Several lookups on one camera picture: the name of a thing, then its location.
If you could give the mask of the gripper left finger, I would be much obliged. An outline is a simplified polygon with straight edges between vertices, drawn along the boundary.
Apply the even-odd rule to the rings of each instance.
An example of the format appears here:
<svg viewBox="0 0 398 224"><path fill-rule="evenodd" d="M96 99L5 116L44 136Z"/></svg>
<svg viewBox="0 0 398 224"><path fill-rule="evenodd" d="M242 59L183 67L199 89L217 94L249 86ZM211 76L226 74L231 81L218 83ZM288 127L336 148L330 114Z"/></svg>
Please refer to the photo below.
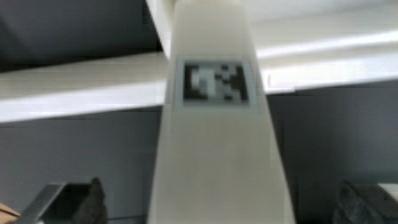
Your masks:
<svg viewBox="0 0 398 224"><path fill-rule="evenodd" d="M108 224L101 181L44 186L14 224Z"/></svg>

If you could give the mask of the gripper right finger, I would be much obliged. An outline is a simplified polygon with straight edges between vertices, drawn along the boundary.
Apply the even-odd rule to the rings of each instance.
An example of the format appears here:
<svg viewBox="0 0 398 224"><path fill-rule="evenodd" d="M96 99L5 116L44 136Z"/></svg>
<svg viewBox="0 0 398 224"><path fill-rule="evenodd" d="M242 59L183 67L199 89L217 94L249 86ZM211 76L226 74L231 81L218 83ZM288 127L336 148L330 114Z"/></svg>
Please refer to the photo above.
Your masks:
<svg viewBox="0 0 398 224"><path fill-rule="evenodd" d="M332 224L398 224L398 183L341 183Z"/></svg>

